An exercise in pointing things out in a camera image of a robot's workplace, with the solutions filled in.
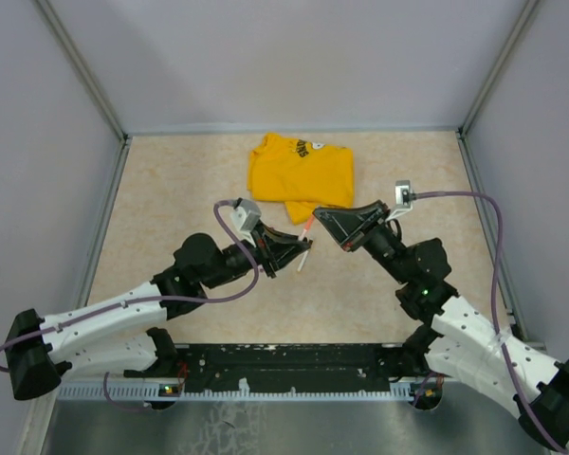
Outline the thin white yellow-end pen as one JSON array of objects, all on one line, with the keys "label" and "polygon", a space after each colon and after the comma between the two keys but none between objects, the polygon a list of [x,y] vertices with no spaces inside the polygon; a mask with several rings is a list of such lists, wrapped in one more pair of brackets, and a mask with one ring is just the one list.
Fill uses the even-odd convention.
[{"label": "thin white yellow-end pen", "polygon": [[305,265],[305,263],[306,263],[306,261],[307,261],[308,255],[309,255],[309,250],[308,250],[308,251],[305,251],[305,253],[302,255],[302,258],[301,258],[301,260],[300,260],[300,262],[299,262],[299,264],[298,264],[298,267],[297,267],[297,272],[298,272],[298,273],[302,272],[303,267],[304,267],[304,265]]}]

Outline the orange pink highlighter pen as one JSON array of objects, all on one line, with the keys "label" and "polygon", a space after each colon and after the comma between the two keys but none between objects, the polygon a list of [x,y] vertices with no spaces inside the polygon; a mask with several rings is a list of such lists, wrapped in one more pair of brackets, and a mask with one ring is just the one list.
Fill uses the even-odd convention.
[{"label": "orange pink highlighter pen", "polygon": [[312,227],[313,222],[314,222],[314,216],[311,215],[311,216],[307,219],[307,221],[305,222],[305,224],[304,224],[304,226],[303,226],[303,230],[302,230],[301,234],[299,235],[299,239],[300,239],[301,241],[310,241],[310,240],[311,240],[311,238],[310,238],[310,236],[309,236],[309,231],[310,231],[310,229],[311,229],[311,227]]}]

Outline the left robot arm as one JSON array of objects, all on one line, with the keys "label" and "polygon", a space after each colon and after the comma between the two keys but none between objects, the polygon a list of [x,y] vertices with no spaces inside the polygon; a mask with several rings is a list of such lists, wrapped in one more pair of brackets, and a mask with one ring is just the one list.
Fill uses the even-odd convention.
[{"label": "left robot arm", "polygon": [[275,277],[309,251],[311,240],[258,223],[247,240],[220,248],[195,233],[174,252],[174,263],[142,285],[98,304],[56,315],[18,313],[5,357],[14,399],[27,401],[77,375],[172,373],[178,353],[162,323],[210,302],[209,289],[252,273]]}]

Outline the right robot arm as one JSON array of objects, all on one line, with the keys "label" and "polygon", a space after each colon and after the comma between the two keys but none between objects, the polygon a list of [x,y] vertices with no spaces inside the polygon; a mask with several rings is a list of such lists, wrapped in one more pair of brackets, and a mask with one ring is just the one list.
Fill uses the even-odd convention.
[{"label": "right robot arm", "polygon": [[406,367],[456,379],[508,411],[540,445],[569,443],[569,358],[537,351],[477,311],[446,281],[440,239],[405,246],[381,201],[356,209],[318,208],[318,222],[346,252],[366,250],[399,284],[405,313],[421,325],[407,340]]}]

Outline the yellow folded t-shirt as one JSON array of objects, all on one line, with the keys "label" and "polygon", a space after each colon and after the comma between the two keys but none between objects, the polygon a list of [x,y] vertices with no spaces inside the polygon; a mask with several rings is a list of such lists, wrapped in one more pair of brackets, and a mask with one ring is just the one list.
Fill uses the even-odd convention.
[{"label": "yellow folded t-shirt", "polygon": [[318,206],[349,209],[355,197],[353,150],[268,133],[249,154],[247,188],[258,201],[283,203],[295,225]]}]

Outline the aluminium frame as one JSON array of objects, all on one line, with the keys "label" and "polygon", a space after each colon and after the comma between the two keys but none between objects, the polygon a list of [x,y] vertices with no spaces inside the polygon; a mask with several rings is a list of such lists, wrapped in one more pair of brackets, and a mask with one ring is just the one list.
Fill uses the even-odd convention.
[{"label": "aluminium frame", "polygon": [[169,400],[471,387],[566,452],[569,359],[516,337],[452,132],[139,137],[90,298],[20,313],[14,396],[89,378]]}]

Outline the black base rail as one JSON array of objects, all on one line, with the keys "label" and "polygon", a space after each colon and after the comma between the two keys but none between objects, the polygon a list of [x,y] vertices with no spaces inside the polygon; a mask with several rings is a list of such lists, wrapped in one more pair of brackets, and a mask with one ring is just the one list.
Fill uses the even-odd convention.
[{"label": "black base rail", "polygon": [[66,383],[62,400],[155,410],[184,402],[406,402],[435,406],[444,380],[399,344],[191,344],[163,376]]}]

